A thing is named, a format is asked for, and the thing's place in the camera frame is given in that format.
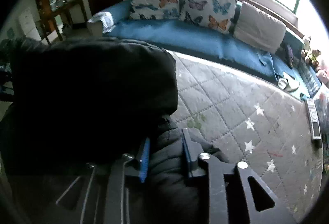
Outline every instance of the remote control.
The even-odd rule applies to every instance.
[[[320,124],[317,117],[315,103],[312,99],[306,99],[307,112],[310,118],[310,135],[312,140],[321,140]]]

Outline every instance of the orange butterfly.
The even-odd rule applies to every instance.
[[[214,17],[212,17],[211,15],[209,15],[209,22],[210,22],[208,24],[208,27],[209,28],[216,27],[216,29],[220,28],[223,31],[225,31],[226,30],[226,26],[228,24],[228,19],[225,19],[225,20],[222,20],[220,22],[217,22]]]
[[[178,3],[177,0],[159,0],[159,7],[162,8],[164,7],[167,3],[171,2],[171,3]]]

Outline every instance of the butterfly pillow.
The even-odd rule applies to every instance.
[[[237,0],[184,0],[180,20],[228,33]]]
[[[135,20],[177,19],[179,0],[132,0],[130,17]]]

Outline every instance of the bed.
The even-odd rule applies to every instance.
[[[246,161],[297,221],[317,199],[322,149],[310,140],[305,104],[262,79],[171,52],[181,128],[198,129],[231,163]]]

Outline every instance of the red mark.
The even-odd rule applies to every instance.
[[[274,155],[276,157],[283,157],[283,155],[279,154],[279,153],[271,153],[269,152],[270,155]]]

